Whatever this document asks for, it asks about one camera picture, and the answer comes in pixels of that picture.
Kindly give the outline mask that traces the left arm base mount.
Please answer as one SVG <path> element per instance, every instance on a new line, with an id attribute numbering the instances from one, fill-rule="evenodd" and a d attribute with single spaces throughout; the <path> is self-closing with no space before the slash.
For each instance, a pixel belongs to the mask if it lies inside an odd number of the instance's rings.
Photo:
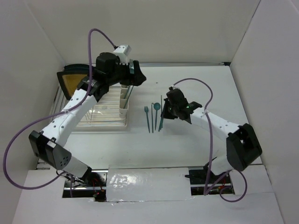
<path id="1" fill-rule="evenodd" d="M 91 177 L 80 180 L 70 174 L 62 174 L 64 188 L 62 198 L 89 198 L 95 202 L 105 202 L 108 170 L 93 170 Z"/>

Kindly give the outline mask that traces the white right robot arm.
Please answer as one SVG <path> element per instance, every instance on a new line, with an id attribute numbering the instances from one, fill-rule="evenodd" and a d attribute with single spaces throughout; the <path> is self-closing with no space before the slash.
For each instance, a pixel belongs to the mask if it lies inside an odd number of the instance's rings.
<path id="1" fill-rule="evenodd" d="M 212 159 L 211 167 L 204 171 L 207 182 L 216 182 L 220 174 L 232 169 L 245 170 L 262 154 L 256 133 L 248 123 L 232 123 L 205 110 L 195 101 L 188 103 L 179 88 L 170 87 L 166 96 L 163 119 L 180 119 L 204 130 L 211 130 L 212 136 L 226 143 L 226 155 Z"/>

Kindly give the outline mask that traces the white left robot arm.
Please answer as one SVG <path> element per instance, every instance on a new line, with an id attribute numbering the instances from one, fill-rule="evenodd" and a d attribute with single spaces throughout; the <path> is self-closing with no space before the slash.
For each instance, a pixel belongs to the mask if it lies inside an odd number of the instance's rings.
<path id="1" fill-rule="evenodd" d="M 29 135 L 35 156 L 56 170 L 75 176 L 81 186 L 89 185 L 92 168 L 64 148 L 70 134 L 84 115 L 108 93 L 110 86 L 117 83 L 140 86 L 145 81 L 137 60 L 125 64 L 115 53 L 101 53 L 95 67 L 90 68 L 90 75 L 79 82 L 62 114 L 40 132 L 32 131 Z"/>

